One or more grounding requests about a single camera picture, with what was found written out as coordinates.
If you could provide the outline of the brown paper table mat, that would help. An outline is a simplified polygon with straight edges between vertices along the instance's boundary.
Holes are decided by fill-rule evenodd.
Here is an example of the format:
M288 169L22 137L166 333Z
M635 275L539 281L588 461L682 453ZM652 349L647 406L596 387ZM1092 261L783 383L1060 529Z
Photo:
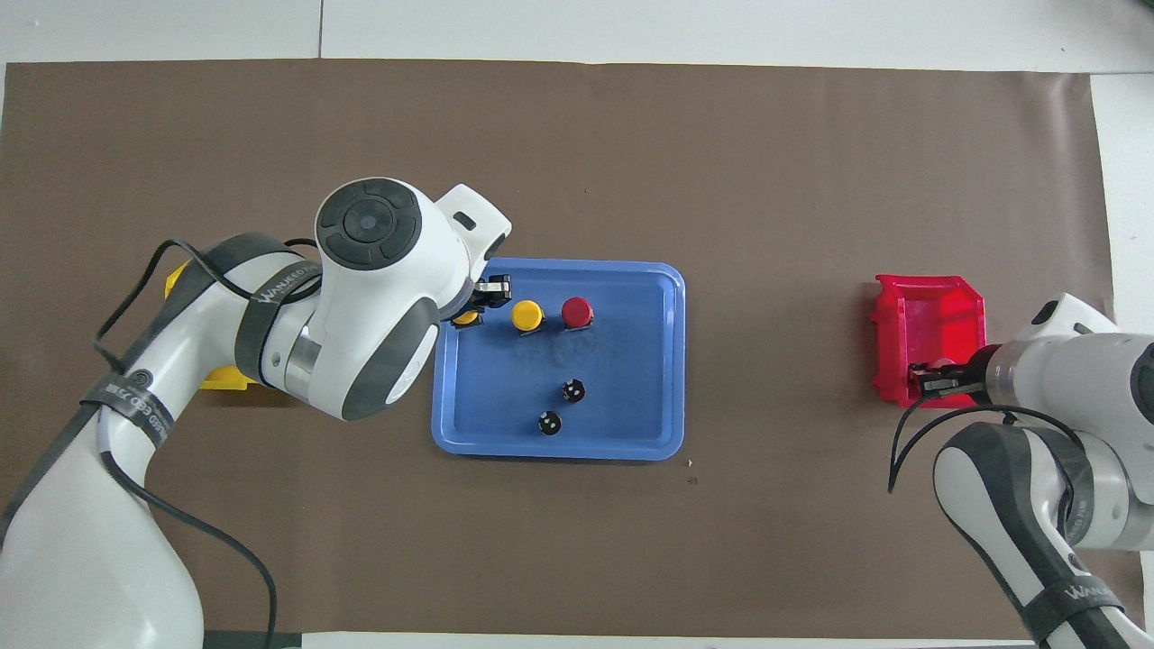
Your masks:
M687 279L687 437L655 463L441 452L430 370L342 423L201 393L149 488L263 559L287 631L1012 637L941 514L944 425L885 490L877 274L960 275L988 333L1112 300L1085 77L451 61L20 65L0 129L0 510L106 370L157 243L306 237L325 194L475 188L502 256Z

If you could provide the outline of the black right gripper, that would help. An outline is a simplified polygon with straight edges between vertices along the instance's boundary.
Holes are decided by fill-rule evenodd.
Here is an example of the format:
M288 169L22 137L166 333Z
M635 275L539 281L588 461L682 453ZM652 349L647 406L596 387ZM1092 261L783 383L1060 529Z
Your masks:
M973 402L992 403L988 390L986 390L986 370L992 361L992 345L977 349L969 361L957 364L952 359L936 359L935 361L920 361L911 364L908 373L911 376L937 376L951 378L961 375L961 379L917 379L920 401L936 401L952 398L967 394Z

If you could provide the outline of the red plastic bin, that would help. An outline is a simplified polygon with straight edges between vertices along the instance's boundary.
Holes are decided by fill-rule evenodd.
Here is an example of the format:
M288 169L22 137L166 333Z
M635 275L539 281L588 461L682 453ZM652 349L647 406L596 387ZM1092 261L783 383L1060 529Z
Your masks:
M965 364L986 346L986 301L960 276L879 274L876 279L871 383L883 402L906 409L920 397L911 364L939 358Z

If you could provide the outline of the blue plastic tray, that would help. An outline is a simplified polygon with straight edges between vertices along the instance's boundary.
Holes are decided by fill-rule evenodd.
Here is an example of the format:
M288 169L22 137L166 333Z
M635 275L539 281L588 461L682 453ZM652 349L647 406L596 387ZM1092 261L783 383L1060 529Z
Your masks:
M488 275L512 278L512 299L535 300L541 330L520 336L510 308L482 324L440 331L430 432L444 452L515 458L655 462L684 440L687 296L669 264L532 258L490 259ZM562 304L593 304L589 329L564 330ZM589 395L562 398L567 379ZM537 430L552 410L556 435Z

